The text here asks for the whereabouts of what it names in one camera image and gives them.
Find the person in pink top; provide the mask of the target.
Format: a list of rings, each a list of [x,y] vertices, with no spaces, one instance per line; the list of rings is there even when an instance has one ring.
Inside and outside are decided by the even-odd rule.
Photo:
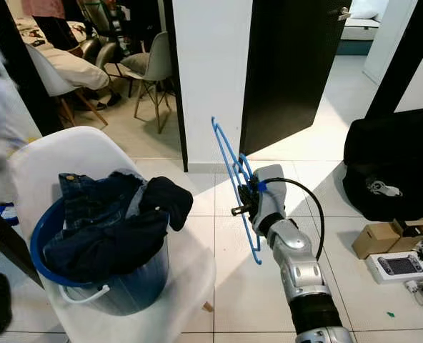
[[[71,27],[65,19],[62,0],[20,0],[22,11],[37,23],[45,39],[55,49],[72,50],[79,42],[72,35]]]

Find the black panel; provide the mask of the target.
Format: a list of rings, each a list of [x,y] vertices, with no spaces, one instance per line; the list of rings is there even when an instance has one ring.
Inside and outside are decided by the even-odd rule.
[[[423,59],[423,0],[417,0],[365,117],[397,110]]]

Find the black fabric bag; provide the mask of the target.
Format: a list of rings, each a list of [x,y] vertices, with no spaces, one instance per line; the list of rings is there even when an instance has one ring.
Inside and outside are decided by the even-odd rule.
[[[343,164],[344,193],[364,218],[423,219],[423,109],[353,121]]]

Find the white plastic chair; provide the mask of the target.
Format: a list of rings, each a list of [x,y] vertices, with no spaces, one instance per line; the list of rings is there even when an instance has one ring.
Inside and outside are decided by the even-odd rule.
[[[16,187],[20,235],[31,238],[38,220],[60,197],[58,175],[99,179],[136,164],[103,131],[77,126],[49,134],[9,158]],[[170,234],[169,281],[158,300],[130,316],[111,316],[64,300],[57,284],[42,280],[52,310],[71,343],[214,343],[214,218],[191,216]]]

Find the white chair with cushion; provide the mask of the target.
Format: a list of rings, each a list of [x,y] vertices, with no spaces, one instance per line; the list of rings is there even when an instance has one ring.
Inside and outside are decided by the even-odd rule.
[[[84,97],[83,92],[84,89],[103,89],[108,86],[109,76],[103,69],[65,50],[36,49],[29,44],[25,48],[49,98],[60,104],[61,119],[71,125],[76,124],[71,106],[65,100],[66,94],[73,94],[102,124],[108,124],[106,118]]]

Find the black door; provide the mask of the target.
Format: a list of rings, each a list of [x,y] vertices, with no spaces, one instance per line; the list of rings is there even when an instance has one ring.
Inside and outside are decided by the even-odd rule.
[[[239,149],[312,126],[352,0],[253,0]]]

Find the blue plastic hanger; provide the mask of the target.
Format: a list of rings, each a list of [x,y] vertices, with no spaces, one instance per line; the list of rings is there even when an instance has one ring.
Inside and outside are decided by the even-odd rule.
[[[224,166],[226,173],[228,174],[230,184],[232,186],[232,193],[234,193],[234,186],[247,185],[248,183],[254,183],[253,170],[249,166],[247,157],[244,154],[239,154],[232,148],[230,141],[224,133],[224,129],[221,124],[217,121],[216,117],[211,118],[211,127],[214,131],[216,143],[218,144],[219,150],[222,154],[222,160],[224,160]],[[244,225],[245,235],[249,248],[251,249],[251,255],[254,261],[261,265],[262,261],[258,257],[258,252],[262,250],[262,240],[258,233],[256,233],[251,225],[251,220],[247,219],[247,215],[234,216],[241,219]]]

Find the blue denim jeans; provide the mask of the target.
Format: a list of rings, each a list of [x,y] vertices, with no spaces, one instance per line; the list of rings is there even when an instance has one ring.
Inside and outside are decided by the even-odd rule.
[[[87,174],[58,174],[65,228],[61,237],[71,238],[87,229],[117,225],[136,215],[133,200],[146,186],[136,174],[114,171],[105,179]]]

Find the black door frame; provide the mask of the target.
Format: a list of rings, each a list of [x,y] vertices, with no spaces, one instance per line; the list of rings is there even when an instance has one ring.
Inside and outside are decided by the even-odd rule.
[[[176,52],[176,32],[174,23],[174,9],[172,0],[156,0],[159,3],[160,21],[170,33],[170,52],[172,57],[172,91],[176,95],[176,105],[183,105],[179,82],[178,52]],[[56,133],[64,128],[59,117],[58,107],[48,99],[47,91],[42,81],[33,79],[37,73],[33,71],[33,61],[29,56],[21,55],[23,46],[16,29],[10,29],[11,19],[9,5],[5,0],[0,0],[0,49],[8,60],[9,76],[20,82],[20,95],[24,110],[32,118],[34,131],[45,135]]]

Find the dark navy garment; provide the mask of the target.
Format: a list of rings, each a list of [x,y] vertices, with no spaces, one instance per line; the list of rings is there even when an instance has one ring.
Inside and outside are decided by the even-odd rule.
[[[74,283],[96,283],[130,274],[162,248],[169,215],[147,210],[127,217],[117,212],[65,213],[65,227],[41,249],[49,270]]]

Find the blue plastic bucket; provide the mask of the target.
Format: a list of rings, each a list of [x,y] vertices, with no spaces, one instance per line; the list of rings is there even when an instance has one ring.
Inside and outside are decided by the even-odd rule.
[[[45,211],[31,235],[32,262],[42,277],[55,284],[61,306],[85,306],[112,316],[129,316],[156,301],[168,281],[166,237],[159,252],[130,274],[96,283],[74,283],[49,270],[41,253],[48,240],[64,227],[64,203],[59,199]]]

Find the grey shell chair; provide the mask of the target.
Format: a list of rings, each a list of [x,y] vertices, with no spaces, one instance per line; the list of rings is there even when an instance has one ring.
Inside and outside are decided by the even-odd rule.
[[[162,134],[172,115],[168,94],[161,89],[164,82],[172,78],[173,73],[169,33],[166,31],[158,33],[151,43],[149,52],[127,56],[121,64],[127,68],[124,75],[138,84],[134,97],[136,102],[134,118],[139,118],[141,98],[147,95],[154,105],[157,133]]]

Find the white bed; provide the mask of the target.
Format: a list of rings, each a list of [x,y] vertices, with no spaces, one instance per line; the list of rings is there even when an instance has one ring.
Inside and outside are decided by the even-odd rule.
[[[389,0],[352,0],[337,56],[367,56]]]

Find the white console box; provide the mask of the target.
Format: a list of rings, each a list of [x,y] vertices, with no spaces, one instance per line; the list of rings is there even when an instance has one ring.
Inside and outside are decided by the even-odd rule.
[[[371,254],[365,264],[377,284],[423,279],[423,262],[415,252]]]

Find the small brown cardboard box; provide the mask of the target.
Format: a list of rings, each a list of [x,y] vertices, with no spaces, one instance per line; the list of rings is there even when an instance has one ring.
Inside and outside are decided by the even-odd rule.
[[[352,249],[359,260],[365,260],[371,254],[385,254],[390,251],[401,238],[394,223],[368,224],[352,242]]]
[[[423,218],[415,220],[394,220],[394,229],[401,238],[423,239]]]

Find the plain black garment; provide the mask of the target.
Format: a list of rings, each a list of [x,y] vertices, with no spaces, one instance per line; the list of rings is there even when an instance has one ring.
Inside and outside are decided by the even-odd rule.
[[[166,213],[170,228],[176,232],[184,228],[192,206],[192,193],[176,185],[168,177],[150,179],[139,203],[140,210],[159,210]]]

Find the silver humanoid robot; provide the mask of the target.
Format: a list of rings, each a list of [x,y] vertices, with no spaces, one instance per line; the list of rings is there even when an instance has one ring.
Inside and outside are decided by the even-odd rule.
[[[85,18],[84,53],[88,61],[103,69],[117,55],[124,55],[123,14],[116,0],[78,0]]]

